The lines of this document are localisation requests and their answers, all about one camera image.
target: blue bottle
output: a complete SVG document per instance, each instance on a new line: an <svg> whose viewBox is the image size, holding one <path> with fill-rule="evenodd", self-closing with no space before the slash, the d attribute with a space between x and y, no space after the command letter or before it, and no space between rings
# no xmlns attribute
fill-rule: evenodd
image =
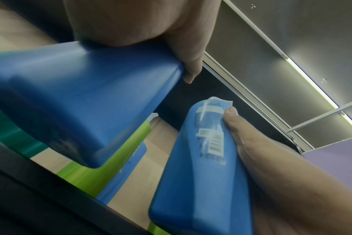
<svg viewBox="0 0 352 235"><path fill-rule="evenodd" d="M222 119L231 105L211 98L186 117L149 208L170 234L253 233L246 172Z"/></svg>
<svg viewBox="0 0 352 235"><path fill-rule="evenodd" d="M81 165L102 166L183 75L162 41L71 42L0 53L0 110Z"/></svg>

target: light strip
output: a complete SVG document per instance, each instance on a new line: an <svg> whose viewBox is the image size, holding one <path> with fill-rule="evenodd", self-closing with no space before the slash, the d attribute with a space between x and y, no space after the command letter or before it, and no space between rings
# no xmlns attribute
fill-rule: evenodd
<svg viewBox="0 0 352 235"><path fill-rule="evenodd" d="M291 58L286 61L326 100L333 108L339 108L339 106L293 61ZM352 126L352 119L347 114L341 114L341 116Z"/></svg>

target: wooden floor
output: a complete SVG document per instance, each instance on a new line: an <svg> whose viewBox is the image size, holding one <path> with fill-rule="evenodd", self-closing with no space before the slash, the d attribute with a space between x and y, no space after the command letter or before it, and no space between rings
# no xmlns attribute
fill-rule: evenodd
<svg viewBox="0 0 352 235"><path fill-rule="evenodd" d="M0 3L0 52L38 48L56 42L38 28ZM147 210L176 140L178 132L159 118L151 122L152 131L145 139L147 152L128 180L114 196L109 207L147 228ZM32 158L53 173L70 160L47 149Z"/></svg>

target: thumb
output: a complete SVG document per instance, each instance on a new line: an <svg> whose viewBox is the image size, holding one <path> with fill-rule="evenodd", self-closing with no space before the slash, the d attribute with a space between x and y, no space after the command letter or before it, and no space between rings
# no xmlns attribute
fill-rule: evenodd
<svg viewBox="0 0 352 235"><path fill-rule="evenodd" d="M224 112L224 121L237 145L252 145L257 141L266 140L267 137L252 126L246 119L239 116L234 107L227 108Z"/></svg>

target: person's right hand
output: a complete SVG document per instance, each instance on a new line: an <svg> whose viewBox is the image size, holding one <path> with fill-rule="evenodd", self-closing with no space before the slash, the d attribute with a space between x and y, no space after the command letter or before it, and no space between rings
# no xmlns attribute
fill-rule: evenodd
<svg viewBox="0 0 352 235"><path fill-rule="evenodd" d="M255 235L352 235L352 190L226 109L250 174Z"/></svg>

